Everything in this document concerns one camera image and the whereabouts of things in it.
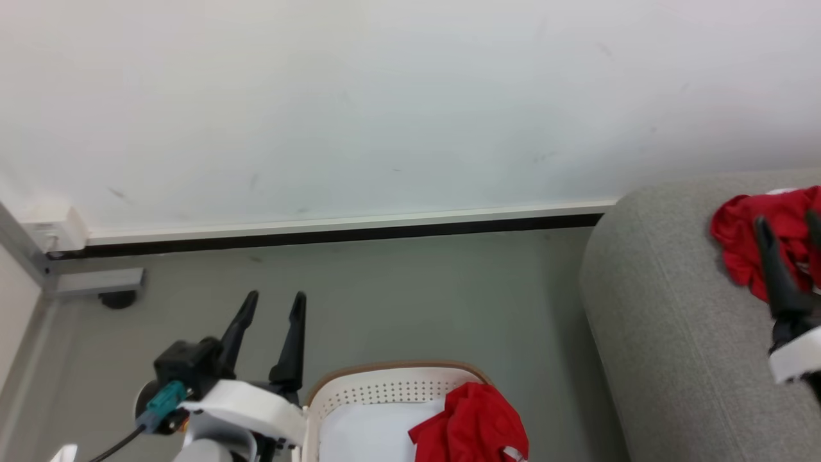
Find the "robotic arm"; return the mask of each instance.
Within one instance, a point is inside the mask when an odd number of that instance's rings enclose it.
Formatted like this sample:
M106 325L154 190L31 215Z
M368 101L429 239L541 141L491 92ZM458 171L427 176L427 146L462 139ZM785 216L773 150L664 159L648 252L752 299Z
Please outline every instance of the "robotic arm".
M810 210L806 222L813 252L821 252L821 217ZM780 244L767 220L760 216L754 226L770 314L775 320L770 370L776 383L806 381L821 401L821 322L812 317L814 298L798 288L787 270Z
M234 368L245 330L254 319L259 293L245 298L220 340L178 340L154 360L156 379L140 392L136 430L92 462L99 462L141 433L185 431L174 462L271 462L288 448L294 461L305 440L307 418L299 406L305 356L305 294L299 292L278 363L267 382L236 379ZM64 446L52 462L74 462L75 445Z

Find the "metal bracket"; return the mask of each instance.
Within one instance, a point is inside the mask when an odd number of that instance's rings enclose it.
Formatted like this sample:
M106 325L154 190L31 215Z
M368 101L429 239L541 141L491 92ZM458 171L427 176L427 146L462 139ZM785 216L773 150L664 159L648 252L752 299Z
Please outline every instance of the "metal bracket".
M143 287L144 276L145 268L58 275L54 278L53 287L47 288L46 294L51 297L71 297L139 290Z
M49 297L70 297L142 289L145 268L59 275L9 210L0 203L0 246L23 267Z

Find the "laundry basket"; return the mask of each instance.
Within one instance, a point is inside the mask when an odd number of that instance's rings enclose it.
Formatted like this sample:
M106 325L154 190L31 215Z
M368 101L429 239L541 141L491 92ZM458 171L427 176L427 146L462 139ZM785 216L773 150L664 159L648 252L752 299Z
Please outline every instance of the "laundry basket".
M294 449L292 460L319 462L320 428L341 405L424 403L444 398L467 382L490 384L479 369L450 361L379 363L332 372L319 381L305 402L305 444Z

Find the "white fabric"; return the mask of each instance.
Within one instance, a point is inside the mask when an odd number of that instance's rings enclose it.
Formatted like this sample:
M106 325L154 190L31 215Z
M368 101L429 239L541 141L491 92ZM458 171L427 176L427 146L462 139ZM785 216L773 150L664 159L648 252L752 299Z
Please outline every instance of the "white fabric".
M786 194L788 192L798 191L797 187L783 187L781 189L773 189L772 191L767 192L768 196L777 196L779 194Z
M516 449L513 446L505 446L505 449L502 452L504 454L506 454L508 457L510 457L511 459L515 460L516 462L527 462L527 459L525 459L525 456L522 453L520 453L519 450Z
M77 456L77 445L65 445L54 455L51 462L74 462Z
M444 403L340 406L319 429L319 462L414 462L408 431L442 412Z

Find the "black baseboard trim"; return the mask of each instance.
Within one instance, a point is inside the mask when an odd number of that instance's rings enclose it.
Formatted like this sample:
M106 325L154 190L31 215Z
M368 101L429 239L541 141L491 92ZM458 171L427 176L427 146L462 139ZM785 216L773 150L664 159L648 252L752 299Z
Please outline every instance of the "black baseboard trim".
M494 233L497 231L526 231L530 229L580 228L594 226L602 214L562 215L539 218L471 221L468 223L419 224L388 228L343 229L314 233L267 234L239 238L188 239L158 243L111 244L90 246L82 250L49 253L52 260L103 258L109 256L150 255L155 253L196 252L242 247L291 246L296 244L339 243L375 239L418 238L447 234Z

